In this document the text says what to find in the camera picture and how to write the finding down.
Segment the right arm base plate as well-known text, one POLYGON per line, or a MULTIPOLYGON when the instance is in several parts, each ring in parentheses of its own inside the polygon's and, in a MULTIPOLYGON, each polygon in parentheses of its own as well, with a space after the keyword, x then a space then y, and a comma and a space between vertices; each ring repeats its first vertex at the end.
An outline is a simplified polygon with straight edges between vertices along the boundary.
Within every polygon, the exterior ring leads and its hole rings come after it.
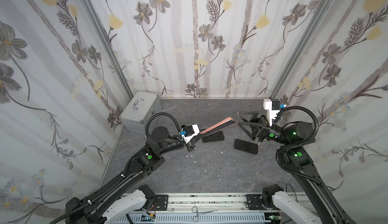
POLYGON ((246 195, 246 207, 248 210, 273 210, 272 207, 264 205, 261 194, 246 195))

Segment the pink phone case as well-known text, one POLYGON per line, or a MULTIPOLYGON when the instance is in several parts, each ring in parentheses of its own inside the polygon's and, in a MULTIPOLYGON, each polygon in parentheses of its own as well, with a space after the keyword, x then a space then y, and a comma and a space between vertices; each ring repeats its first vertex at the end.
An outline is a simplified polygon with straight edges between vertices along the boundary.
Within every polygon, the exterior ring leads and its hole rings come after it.
POLYGON ((209 127, 208 129, 201 131, 199 134, 201 136, 209 136, 233 125, 234 123, 235 123, 235 120, 231 117, 228 117, 223 121, 213 125, 212 127, 209 127))

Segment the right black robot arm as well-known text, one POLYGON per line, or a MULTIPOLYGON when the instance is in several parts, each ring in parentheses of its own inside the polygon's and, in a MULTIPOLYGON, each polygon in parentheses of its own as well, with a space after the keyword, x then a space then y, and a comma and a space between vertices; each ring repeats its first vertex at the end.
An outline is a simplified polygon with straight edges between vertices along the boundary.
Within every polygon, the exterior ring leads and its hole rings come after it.
POLYGON ((263 189, 262 204, 283 211, 298 224, 353 224, 354 220, 341 207, 321 178, 312 158, 305 146, 315 142, 319 130, 319 122, 315 114, 301 106, 282 109, 271 124, 266 116, 251 112, 250 119, 240 114, 238 126, 253 141, 275 141, 281 144, 276 151, 275 160, 287 173, 293 175, 307 195, 316 214, 286 196, 279 186, 273 185, 263 189), (281 116, 290 110, 305 112, 312 119, 311 123, 296 121, 279 126, 281 116))

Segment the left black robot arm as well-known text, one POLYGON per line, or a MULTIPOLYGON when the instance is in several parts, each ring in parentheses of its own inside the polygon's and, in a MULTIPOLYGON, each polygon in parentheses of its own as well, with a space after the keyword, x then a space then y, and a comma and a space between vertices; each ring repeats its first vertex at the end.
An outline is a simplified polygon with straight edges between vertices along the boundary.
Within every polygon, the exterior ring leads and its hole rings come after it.
POLYGON ((201 131, 197 125, 185 126, 172 136, 166 127, 154 128, 121 173, 87 197, 68 201, 62 219, 67 224, 110 224, 131 211, 151 209, 156 195, 149 186, 141 185, 127 196, 124 193, 156 171, 165 161, 164 153, 193 150, 197 141, 213 133, 215 130, 201 131))

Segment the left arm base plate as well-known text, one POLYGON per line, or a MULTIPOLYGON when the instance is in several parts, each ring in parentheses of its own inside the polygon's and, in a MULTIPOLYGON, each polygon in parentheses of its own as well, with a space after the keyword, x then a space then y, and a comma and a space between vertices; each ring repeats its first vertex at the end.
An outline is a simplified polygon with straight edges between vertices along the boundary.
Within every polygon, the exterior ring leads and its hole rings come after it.
POLYGON ((156 195, 153 205, 148 211, 166 211, 168 208, 168 195, 156 195))

